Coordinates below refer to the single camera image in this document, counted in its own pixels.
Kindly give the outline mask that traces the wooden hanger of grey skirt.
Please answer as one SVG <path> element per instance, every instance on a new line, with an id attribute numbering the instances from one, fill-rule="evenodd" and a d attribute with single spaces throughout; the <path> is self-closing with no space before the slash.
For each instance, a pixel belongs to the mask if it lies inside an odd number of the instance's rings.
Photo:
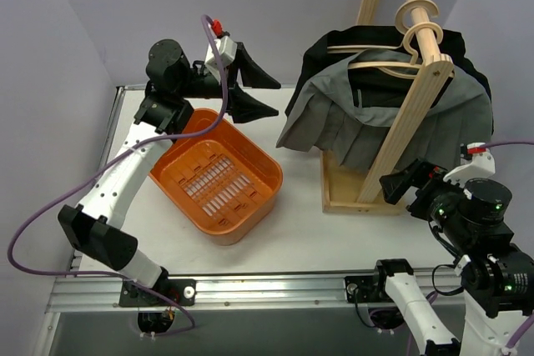
<path id="1" fill-rule="evenodd" d="M 408 63 L 395 61 L 374 61 L 374 62 L 355 62 L 348 65 L 349 70 L 363 69 L 363 68 L 377 68 L 383 73 L 391 75 L 394 78 L 415 79 L 416 74 L 422 69 L 423 65 L 417 60 L 422 54 L 422 51 L 416 51 L 411 46 L 412 38 L 423 29 L 430 29 L 434 35 L 437 44 L 440 44 L 443 39 L 442 28 L 434 22 L 416 23 L 412 27 L 403 31 L 404 37 L 401 46 L 410 54 L 411 59 Z"/>

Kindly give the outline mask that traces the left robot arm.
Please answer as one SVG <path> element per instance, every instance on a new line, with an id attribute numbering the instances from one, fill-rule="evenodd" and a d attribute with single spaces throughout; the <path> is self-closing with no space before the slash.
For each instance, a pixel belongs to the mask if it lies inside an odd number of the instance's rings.
<path id="1" fill-rule="evenodd" d="M 193 63 L 178 42 L 162 39 L 149 50 L 146 74 L 143 101 L 119 153 L 76 206 L 61 208 L 58 221 L 74 249 L 139 284 L 139 297 L 159 305 L 168 297 L 169 274 L 122 230 L 134 197 L 154 165 L 184 133 L 194 113 L 190 99 L 224 99 L 216 119 L 226 113 L 236 123 L 249 123 L 279 112 L 244 88 L 278 90 L 281 85 L 252 59 L 242 42 L 228 36 L 217 38 L 205 59 Z"/>

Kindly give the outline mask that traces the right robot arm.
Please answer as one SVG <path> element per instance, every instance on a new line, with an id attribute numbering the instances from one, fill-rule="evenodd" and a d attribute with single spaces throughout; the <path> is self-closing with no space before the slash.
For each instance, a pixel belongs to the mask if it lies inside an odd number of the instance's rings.
<path id="1" fill-rule="evenodd" d="M 430 224 L 434 238 L 453 257 L 449 267 L 461 285 L 464 329 L 457 338 L 440 320 L 404 259 L 375 266 L 371 292 L 399 309 L 421 355 L 515 355 L 533 325 L 533 259 L 513 242 L 505 223 L 511 191 L 492 180 L 493 157 L 481 149 L 447 171 L 416 160 L 380 178 L 387 203 L 416 188 L 410 216 Z"/>

